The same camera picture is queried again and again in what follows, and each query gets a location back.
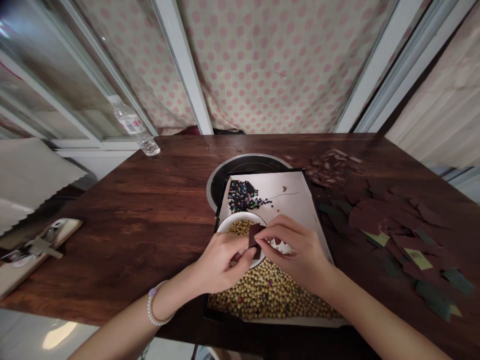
plastic water bottle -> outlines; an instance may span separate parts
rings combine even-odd
[[[136,141],[140,149],[147,156],[153,156],[160,153],[160,148],[150,135],[144,123],[133,109],[125,105],[118,95],[108,96],[108,102],[113,107],[113,114],[120,122],[127,133]]]

water bottle label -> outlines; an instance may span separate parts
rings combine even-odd
[[[118,119],[118,121],[130,135],[140,134],[147,130],[144,123],[138,117],[128,119],[123,118]]]

dark wood tabletop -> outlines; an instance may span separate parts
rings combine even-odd
[[[212,171],[248,153],[298,158],[337,148],[364,160],[361,176],[401,186],[448,219],[442,244],[475,285],[457,301],[463,317],[450,323],[428,310],[406,278],[389,277],[372,258],[326,231],[336,265],[387,308],[455,359],[480,355],[480,207],[376,134],[160,136],[161,153],[137,151],[59,217],[84,221],[64,245],[0,307],[101,326],[159,282],[200,257],[215,225],[206,196]],[[158,336],[275,359],[369,358],[373,350],[351,326],[339,329],[222,323],[204,318],[197,298],[180,309]]]

bead bracelet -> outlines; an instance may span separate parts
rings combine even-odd
[[[159,287],[161,287],[163,284],[165,284],[168,280],[162,281],[159,283],[157,286],[152,288],[148,292],[148,304],[147,304],[147,313],[148,313],[148,318],[150,319],[151,323],[155,326],[161,327],[168,323],[172,318],[174,317],[176,311],[165,321],[159,321],[155,318],[154,314],[152,313],[152,303],[154,302],[154,297],[157,295],[157,292],[159,290]]]

round burner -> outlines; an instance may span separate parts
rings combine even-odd
[[[222,202],[225,182],[230,173],[272,173],[291,169],[292,167],[278,157],[266,154],[244,154],[222,162],[211,173],[206,183],[206,198],[213,211],[217,211]]]

